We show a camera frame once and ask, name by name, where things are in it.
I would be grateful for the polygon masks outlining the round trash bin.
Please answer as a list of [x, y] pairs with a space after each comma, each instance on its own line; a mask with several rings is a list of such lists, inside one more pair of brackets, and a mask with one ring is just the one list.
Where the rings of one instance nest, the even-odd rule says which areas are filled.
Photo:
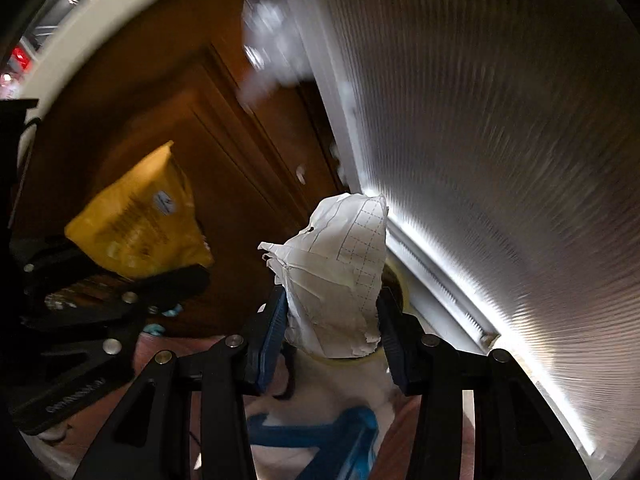
[[[387, 314], [401, 314], [408, 312], [408, 299], [406, 298], [406, 284], [401, 279], [401, 275], [396, 272], [394, 266], [389, 262], [385, 263], [382, 273], [382, 288], [378, 294], [378, 301], [383, 301], [383, 312]], [[362, 361], [367, 362], [374, 359], [374, 357], [383, 351], [383, 339], [380, 339], [375, 349], [368, 353], [366, 356], [356, 356], [356, 358], [322, 358], [322, 356], [315, 356], [314, 354], [307, 353], [311, 359], [318, 363], [334, 365], [334, 366], [346, 366], [351, 362]]]

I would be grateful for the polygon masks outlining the white frosted glass door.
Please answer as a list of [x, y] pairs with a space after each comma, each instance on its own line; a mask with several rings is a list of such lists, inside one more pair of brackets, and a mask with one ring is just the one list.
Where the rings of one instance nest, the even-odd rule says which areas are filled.
[[288, 0], [349, 183], [639, 474], [639, 32], [617, 0]]

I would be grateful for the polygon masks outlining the white countertop edge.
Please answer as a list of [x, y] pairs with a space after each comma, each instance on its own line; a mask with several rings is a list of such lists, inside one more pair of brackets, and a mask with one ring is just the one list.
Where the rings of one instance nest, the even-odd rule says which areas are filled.
[[107, 39], [157, 0], [91, 0], [72, 12], [44, 43], [18, 95], [36, 99], [26, 118], [43, 118], [81, 66]]

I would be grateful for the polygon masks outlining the white plastic bag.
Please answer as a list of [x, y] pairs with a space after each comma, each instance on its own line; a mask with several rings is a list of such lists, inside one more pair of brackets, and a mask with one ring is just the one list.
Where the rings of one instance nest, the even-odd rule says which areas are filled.
[[314, 79], [286, 0], [244, 0], [242, 21], [243, 50], [252, 66], [239, 85], [242, 107], [255, 107], [277, 88]]

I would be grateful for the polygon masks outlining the brown wooden cabinet door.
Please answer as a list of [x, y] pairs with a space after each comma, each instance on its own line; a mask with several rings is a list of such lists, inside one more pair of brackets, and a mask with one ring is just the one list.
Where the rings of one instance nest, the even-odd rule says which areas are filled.
[[43, 119], [11, 230], [60, 236], [97, 192], [169, 144], [214, 257], [204, 292], [163, 320], [171, 337], [239, 330], [273, 284], [259, 244], [284, 242], [343, 191], [314, 84], [239, 102], [250, 73], [243, 2], [160, 0], [100, 47]]

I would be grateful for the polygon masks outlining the white paper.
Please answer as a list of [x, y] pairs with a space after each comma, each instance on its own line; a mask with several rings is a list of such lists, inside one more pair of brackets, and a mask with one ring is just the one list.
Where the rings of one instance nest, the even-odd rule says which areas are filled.
[[286, 242], [258, 245], [285, 290], [289, 344], [328, 360], [361, 359], [378, 348], [387, 213], [382, 195], [335, 195]]

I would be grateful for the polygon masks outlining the yellow-brown paper bag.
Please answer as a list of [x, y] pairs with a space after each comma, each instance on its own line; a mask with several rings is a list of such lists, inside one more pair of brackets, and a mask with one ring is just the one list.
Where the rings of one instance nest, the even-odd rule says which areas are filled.
[[167, 142], [96, 194], [64, 234], [101, 268], [141, 280], [214, 258], [192, 186]]

